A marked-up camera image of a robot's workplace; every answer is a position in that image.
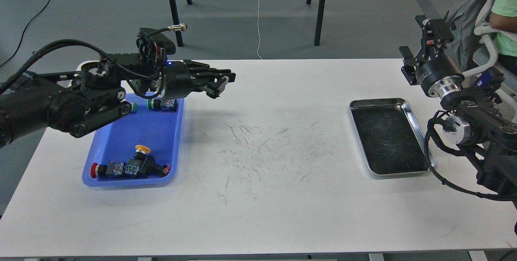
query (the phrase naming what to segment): white table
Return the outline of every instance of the white table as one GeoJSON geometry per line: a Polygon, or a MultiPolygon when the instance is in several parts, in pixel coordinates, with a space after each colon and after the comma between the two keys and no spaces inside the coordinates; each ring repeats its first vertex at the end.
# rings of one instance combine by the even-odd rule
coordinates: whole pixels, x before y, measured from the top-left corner
{"type": "MultiPolygon", "coordinates": [[[[349,103],[402,97],[420,125],[439,109],[398,59],[202,61],[237,74],[216,100],[185,101],[165,185],[90,188],[92,134],[48,129],[0,221],[0,257],[160,256],[514,248],[517,211],[430,173],[376,179],[349,103]]],[[[433,146],[468,189],[475,169],[433,146]]]]}

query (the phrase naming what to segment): gray floor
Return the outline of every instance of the gray floor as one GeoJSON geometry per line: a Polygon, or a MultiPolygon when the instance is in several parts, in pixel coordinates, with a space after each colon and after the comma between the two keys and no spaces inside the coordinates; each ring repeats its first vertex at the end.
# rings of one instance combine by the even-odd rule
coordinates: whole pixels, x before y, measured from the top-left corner
{"type": "MultiPolygon", "coordinates": [[[[0,62],[11,56],[22,29],[46,1],[0,0],[0,62]]],[[[185,0],[177,1],[179,18],[189,29],[183,34],[185,47],[179,48],[173,59],[259,58],[256,54],[259,0],[193,0],[191,6],[186,5],[185,0]]],[[[413,51],[418,49],[420,31],[415,15],[443,16],[449,5],[457,1],[460,0],[327,0],[321,46],[314,47],[318,0],[313,0],[312,5],[306,5],[305,0],[260,0],[258,53],[264,59],[399,58],[401,45],[408,45],[413,51]]],[[[107,53],[134,53],[139,27],[161,28],[171,24],[168,0],[52,0],[29,26],[15,58],[0,68],[0,79],[4,81],[33,51],[53,40],[73,38],[89,42],[107,53]]],[[[37,73],[71,71],[85,60],[96,59],[96,53],[88,49],[70,47],[47,55],[32,70],[37,73]]],[[[374,75],[365,74],[365,81],[368,76],[374,75]]],[[[41,135],[42,132],[35,133],[0,150],[0,214],[11,199],[41,135]]],[[[486,252],[491,261],[505,253],[486,252]]],[[[505,260],[516,256],[512,253],[505,260]]],[[[315,259],[327,257],[314,256],[315,259]]],[[[336,259],[367,260],[368,256],[345,254],[336,259]]],[[[386,254],[385,259],[470,260],[465,251],[386,254]]],[[[186,260],[186,257],[173,260],[186,260]]]]}

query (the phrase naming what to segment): wire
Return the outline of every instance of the wire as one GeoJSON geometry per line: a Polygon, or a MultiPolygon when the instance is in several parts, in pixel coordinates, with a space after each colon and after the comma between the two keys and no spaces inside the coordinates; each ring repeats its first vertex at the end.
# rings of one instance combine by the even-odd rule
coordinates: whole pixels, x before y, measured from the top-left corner
{"type": "Polygon", "coordinates": [[[259,18],[260,18],[260,0],[258,0],[258,3],[257,3],[257,32],[258,32],[258,46],[257,46],[257,56],[261,59],[262,59],[262,56],[260,56],[259,54],[259,49],[260,49],[260,42],[261,42],[261,37],[260,37],[260,27],[259,27],[259,18]]]}
{"type": "Polygon", "coordinates": [[[28,70],[28,68],[30,68],[37,60],[41,59],[43,56],[45,56],[46,54],[52,52],[52,51],[55,51],[57,49],[60,49],[60,48],[63,48],[63,47],[68,47],[68,46],[83,46],[83,47],[87,47],[89,49],[92,49],[93,51],[96,51],[98,54],[100,54],[101,56],[103,56],[104,58],[106,58],[106,60],[110,61],[110,62],[113,62],[114,64],[117,65],[117,67],[119,67],[120,69],[128,72],[128,73],[132,73],[134,75],[137,75],[137,76],[140,76],[142,78],[145,78],[145,79],[151,79],[150,77],[147,77],[146,75],[142,75],[142,74],[139,74],[139,73],[136,73],[136,72],[133,72],[131,70],[128,70],[127,68],[121,66],[120,64],[114,62],[108,54],[106,54],[105,51],[102,51],[101,49],[93,46],[92,44],[88,44],[86,42],[83,42],[83,41],[79,41],[79,40],[70,40],[70,39],[67,39],[67,40],[57,40],[57,41],[54,41],[54,42],[51,42],[50,44],[47,44],[46,46],[44,46],[43,48],[39,49],[39,51],[35,52],[31,58],[29,58],[23,65],[22,67],[13,75],[11,75],[11,77],[9,77],[4,83],[0,84],[0,94],[4,93],[9,87],[11,87],[11,85],[25,72],[28,70]]]}
{"type": "Polygon", "coordinates": [[[424,145],[424,147],[423,147],[424,159],[425,159],[425,162],[427,163],[427,166],[428,166],[429,170],[433,173],[433,175],[436,178],[438,178],[438,180],[440,180],[443,185],[446,185],[446,186],[450,187],[451,189],[454,189],[454,190],[459,191],[459,192],[467,193],[467,194],[470,194],[470,195],[475,195],[475,196],[477,196],[479,198],[486,198],[487,200],[496,200],[498,202],[514,202],[514,201],[516,201],[517,200],[517,195],[487,194],[487,193],[473,192],[473,191],[464,189],[464,188],[459,187],[458,185],[448,181],[445,177],[440,175],[436,171],[436,169],[434,169],[434,167],[432,166],[430,157],[429,157],[429,140],[431,138],[430,130],[434,130],[434,123],[432,122],[432,120],[439,119],[439,118],[436,117],[437,114],[438,114],[438,112],[436,112],[435,116],[432,119],[429,120],[428,127],[427,127],[427,132],[425,133],[425,138],[424,138],[424,142],[423,142],[423,145],[424,145]]]}
{"type": "Polygon", "coordinates": [[[31,24],[31,22],[37,17],[39,16],[39,14],[41,14],[45,8],[48,6],[48,4],[50,3],[50,0],[48,0],[45,4],[45,6],[35,15],[33,16],[33,18],[31,18],[31,20],[27,23],[27,25],[24,27],[23,31],[22,31],[22,37],[20,38],[20,42],[18,43],[18,47],[16,47],[16,50],[15,52],[13,53],[13,55],[11,55],[11,57],[9,57],[9,59],[7,59],[5,62],[3,62],[2,64],[0,64],[0,67],[4,66],[7,62],[11,61],[11,59],[16,55],[16,53],[18,53],[18,50],[20,50],[20,46],[22,45],[22,41],[23,41],[23,36],[25,35],[25,31],[27,31],[27,28],[28,26],[31,24]]]}

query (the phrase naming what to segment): black cable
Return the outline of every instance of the black cable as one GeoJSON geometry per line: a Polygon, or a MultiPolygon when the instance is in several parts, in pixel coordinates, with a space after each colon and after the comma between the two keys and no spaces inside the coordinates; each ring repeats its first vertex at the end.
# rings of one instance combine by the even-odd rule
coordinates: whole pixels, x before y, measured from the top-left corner
{"type": "Polygon", "coordinates": [[[157,30],[152,31],[149,34],[145,35],[145,37],[149,38],[150,36],[154,36],[156,34],[163,33],[163,32],[166,32],[166,31],[170,31],[170,29],[168,27],[164,27],[163,29],[157,29],[157,30]]]}
{"type": "Polygon", "coordinates": [[[143,79],[153,79],[156,76],[156,75],[147,76],[147,75],[143,75],[143,74],[131,71],[131,70],[125,68],[124,66],[116,63],[114,60],[112,60],[109,57],[109,55],[105,51],[102,51],[101,49],[93,46],[92,44],[89,44],[89,43],[86,43],[83,41],[79,41],[79,40],[71,40],[71,39],[57,40],[57,41],[51,42],[50,44],[47,44],[43,48],[39,49],[39,51],[35,52],[31,56],[31,58],[29,58],[15,74],[11,75],[11,77],[9,77],[4,83],[0,84],[0,94],[4,93],[37,60],[41,59],[43,56],[45,56],[46,54],[48,54],[52,51],[61,49],[63,47],[68,47],[68,46],[83,46],[83,47],[92,49],[93,51],[96,51],[98,54],[100,54],[102,57],[106,58],[108,61],[113,62],[118,68],[122,69],[123,71],[131,73],[131,74],[141,77],[143,79]]]}
{"type": "Polygon", "coordinates": [[[428,130],[425,133],[425,138],[424,138],[424,143],[423,143],[424,144],[424,147],[423,147],[424,159],[425,159],[425,162],[427,163],[427,166],[428,166],[429,170],[433,173],[433,175],[436,178],[438,178],[438,180],[441,181],[441,183],[443,185],[446,185],[446,186],[450,187],[451,189],[454,189],[454,190],[459,191],[459,192],[467,193],[467,194],[470,194],[470,195],[475,195],[475,196],[477,196],[479,198],[486,198],[487,200],[496,200],[498,202],[514,202],[514,201],[517,201],[517,195],[498,195],[498,194],[488,194],[488,193],[473,192],[473,191],[464,189],[462,187],[459,187],[458,185],[448,181],[445,177],[440,175],[436,171],[436,169],[434,169],[434,167],[432,166],[432,163],[431,163],[431,160],[430,160],[430,157],[429,157],[429,140],[431,138],[430,130],[433,130],[434,132],[436,132],[436,130],[434,130],[434,125],[433,124],[428,125],[428,130]]]}
{"type": "Polygon", "coordinates": [[[7,62],[11,61],[11,59],[16,55],[16,53],[18,53],[18,50],[20,50],[20,46],[22,45],[22,41],[23,41],[23,36],[25,35],[25,32],[27,31],[27,28],[28,26],[31,24],[31,22],[37,17],[39,16],[39,14],[41,14],[45,8],[48,6],[48,4],[50,3],[50,0],[48,0],[46,2],[46,5],[35,15],[33,16],[33,18],[31,18],[31,20],[27,23],[27,25],[24,27],[23,31],[22,31],[22,37],[20,38],[20,42],[18,43],[18,47],[16,47],[16,51],[13,53],[13,55],[11,55],[11,57],[9,57],[9,59],[7,59],[5,62],[3,62],[2,64],[0,64],[0,67],[4,66],[7,62]]]}

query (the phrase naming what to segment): metal tray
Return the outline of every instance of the metal tray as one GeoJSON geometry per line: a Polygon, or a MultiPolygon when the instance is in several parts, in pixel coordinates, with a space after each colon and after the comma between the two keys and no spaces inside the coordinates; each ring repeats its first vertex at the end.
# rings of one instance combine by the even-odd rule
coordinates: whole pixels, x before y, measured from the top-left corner
{"type": "MultiPolygon", "coordinates": [[[[423,154],[424,136],[406,100],[352,101],[350,112],[373,174],[402,176],[429,170],[423,154]]],[[[429,158],[436,167],[430,150],[429,158]]]]}

